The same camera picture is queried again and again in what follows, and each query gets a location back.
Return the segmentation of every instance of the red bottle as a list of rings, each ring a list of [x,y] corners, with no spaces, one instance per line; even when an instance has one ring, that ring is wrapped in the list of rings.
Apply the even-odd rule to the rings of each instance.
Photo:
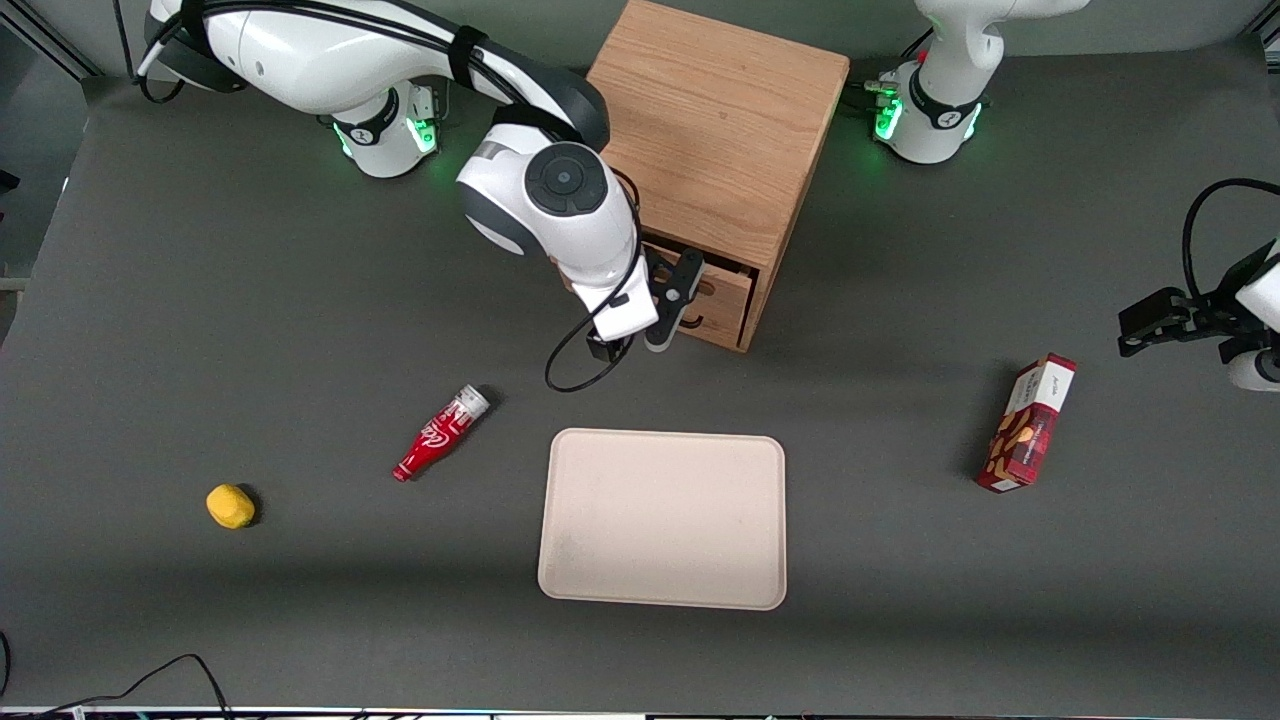
[[[413,473],[436,459],[444,457],[457,445],[458,438],[467,432],[471,423],[475,423],[488,409],[489,401],[476,388],[465,386],[453,401],[445,405],[444,410],[436,413],[435,418],[431,418],[431,421],[422,428],[417,439],[413,441],[413,447],[408,448],[399,465],[392,470],[392,477],[406,483],[413,477]]]

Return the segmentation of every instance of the yellow sponge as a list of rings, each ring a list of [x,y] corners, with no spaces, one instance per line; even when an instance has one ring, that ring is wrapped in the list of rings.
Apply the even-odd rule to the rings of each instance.
[[[205,498],[205,507],[214,520],[230,530],[236,530],[253,521],[253,501],[244,495],[244,491],[236,486],[221,484]]]

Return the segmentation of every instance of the black wire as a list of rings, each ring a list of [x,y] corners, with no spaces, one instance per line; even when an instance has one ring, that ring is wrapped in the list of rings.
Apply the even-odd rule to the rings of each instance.
[[[618,355],[613,360],[611,360],[609,364],[605,365],[603,370],[600,370],[599,373],[596,373],[595,377],[593,377],[589,380],[581,382],[581,383],[579,383],[576,386],[563,387],[563,386],[556,384],[556,380],[552,379],[552,366],[556,365],[556,359],[559,356],[561,351],[563,351],[564,347],[568,346],[568,343],[572,342],[572,340],[575,337],[577,337],[577,333],[582,332],[582,328],[585,328],[586,325],[591,324],[591,320],[594,320],[595,316],[599,315],[600,311],[604,310],[604,307],[607,307],[609,305],[609,302],[612,302],[613,299],[618,296],[618,292],[622,291],[622,286],[626,284],[627,278],[630,278],[631,273],[635,272],[636,264],[640,261],[640,258],[644,255],[644,246],[640,243],[640,233],[641,233],[641,228],[640,228],[640,188],[636,187],[635,181],[632,181],[630,177],[627,177],[627,174],[623,173],[622,170],[614,169],[613,174],[616,174],[618,178],[621,178],[622,181],[625,181],[627,183],[627,186],[631,188],[631,195],[627,197],[627,202],[631,205],[631,219],[635,222],[635,227],[636,227],[636,252],[635,252],[635,255],[631,256],[631,264],[627,265],[627,272],[623,273],[622,279],[618,281],[618,284],[613,286],[613,291],[609,292],[608,297],[605,297],[599,305],[596,305],[595,310],[591,310],[590,313],[586,314],[585,318],[582,318],[581,320],[579,320],[577,324],[573,325],[573,329],[568,331],[568,333],[566,333],[564,337],[562,337],[561,341],[558,343],[556,343],[556,348],[552,350],[552,354],[547,356],[547,366],[543,368],[543,382],[547,383],[547,387],[554,389],[556,392],[563,392],[563,393],[579,392],[581,389],[586,389],[586,388],[594,386],[595,383],[603,380],[604,377],[608,375],[609,373],[612,373],[613,369],[617,368],[622,363],[622,359],[626,357],[628,352],[631,352],[631,346],[635,343],[635,336],[632,334],[622,345],[622,348],[618,350]]]
[[[916,37],[915,42],[908,45],[906,50],[902,50],[902,56],[904,58],[911,56],[913,53],[920,49],[920,45],[924,45],[924,41],[928,40],[931,35],[933,35],[933,26],[929,26],[929,29],[924,31],[924,35]]]
[[[129,51],[129,35],[124,29],[124,14],[120,12],[120,0],[111,0],[111,10],[115,13],[115,29],[120,33],[120,51],[124,54],[124,68],[129,74],[129,78],[138,86],[142,91],[142,96],[150,102],[156,105],[164,105],[165,102],[173,100],[182,92],[182,88],[187,85],[184,81],[178,81],[174,88],[164,97],[156,97],[151,95],[151,88],[147,87],[147,78],[138,77],[133,69],[133,54]]]
[[[1183,277],[1187,279],[1187,292],[1190,293],[1197,305],[1202,302],[1203,295],[1201,295],[1199,284],[1196,283],[1196,269],[1192,266],[1192,232],[1196,229],[1196,217],[1199,215],[1201,206],[1211,195],[1224,187],[1252,187],[1271,195],[1280,195],[1280,184],[1276,183],[1253,178],[1226,178],[1206,187],[1196,196],[1192,206],[1187,210],[1187,220],[1183,223]],[[1208,315],[1210,322],[1216,324],[1217,320],[1212,318],[1212,314]]]
[[[142,91],[142,96],[146,97],[148,102],[155,102],[156,105],[164,105],[165,102],[173,100],[174,97],[178,96],[179,92],[182,92],[183,87],[187,87],[187,81],[179,79],[177,83],[174,83],[173,90],[169,91],[169,95],[165,95],[164,97],[156,97],[155,95],[151,95],[151,88],[147,87],[147,78],[145,77],[138,78],[138,90]]]
[[[124,14],[120,12],[120,0],[111,0],[111,9],[115,10],[115,29],[120,33],[120,50],[124,51],[124,72],[133,77],[133,54],[129,53],[129,36],[124,32]]]
[[[157,674],[163,673],[164,670],[168,670],[170,665],[174,665],[174,664],[177,664],[177,662],[179,662],[182,660],[186,660],[188,657],[192,659],[192,660],[195,660],[197,664],[200,664],[200,669],[204,670],[205,671],[205,676],[209,678],[209,685],[211,688],[214,688],[214,697],[218,698],[218,708],[223,711],[223,717],[225,720],[233,720],[232,707],[230,707],[230,705],[227,703],[227,696],[223,694],[223,688],[218,684],[218,679],[214,678],[212,670],[209,669],[209,665],[205,664],[205,660],[202,657],[200,657],[198,655],[196,655],[193,652],[179,655],[178,657],[174,657],[169,662],[165,662],[164,665],[156,667],[155,670],[147,673],[146,675],[142,675],[132,685],[129,685],[129,688],[127,691],[124,691],[120,694],[100,694],[100,696],[93,696],[93,697],[86,697],[83,700],[77,700],[74,702],[68,702],[65,705],[59,705],[58,707],[54,707],[52,710],[46,710],[46,711],[44,711],[44,712],[38,714],[38,715],[32,715],[32,716],[29,716],[28,720],[45,720],[47,717],[52,717],[52,716],[58,715],[59,712],[70,710],[73,707],[79,707],[82,705],[92,705],[92,703],[96,703],[96,702],[113,701],[113,700],[123,700],[123,698],[128,697],[129,693],[132,693],[133,691],[138,689],[138,687],[141,687],[142,683],[146,683],[147,680],[150,680],[151,678],[154,678]]]
[[[0,680],[0,697],[9,689],[9,673],[13,670],[13,651],[9,650],[9,637],[0,630],[0,647],[4,648],[4,680]]]

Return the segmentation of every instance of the metal frame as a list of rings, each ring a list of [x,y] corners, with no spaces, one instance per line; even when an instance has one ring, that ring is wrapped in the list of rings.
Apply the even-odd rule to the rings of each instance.
[[[0,0],[0,24],[77,81],[105,74],[23,0]]]
[[[1262,45],[1267,51],[1267,68],[1272,73],[1280,72],[1280,0],[1272,0],[1263,8],[1244,32],[1256,32],[1262,37]]]

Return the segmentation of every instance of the green led light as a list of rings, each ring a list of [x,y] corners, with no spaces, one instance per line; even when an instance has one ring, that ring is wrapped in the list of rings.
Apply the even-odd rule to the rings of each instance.
[[[334,135],[338,136],[338,140],[342,142],[342,154],[351,158],[351,147],[347,147],[347,138],[343,137],[342,131],[338,129],[338,123],[333,124],[333,132]]]
[[[897,119],[902,117],[902,101],[895,97],[887,106],[876,115],[876,135],[883,140],[893,137],[897,129]]]
[[[404,118],[404,127],[413,135],[413,142],[417,143],[417,149],[422,155],[435,150],[435,123]]]
[[[973,128],[974,126],[978,124],[978,115],[980,114],[982,114],[982,102],[978,102],[978,106],[973,109],[973,118],[969,120],[969,129],[964,131],[965,140],[973,137]]]

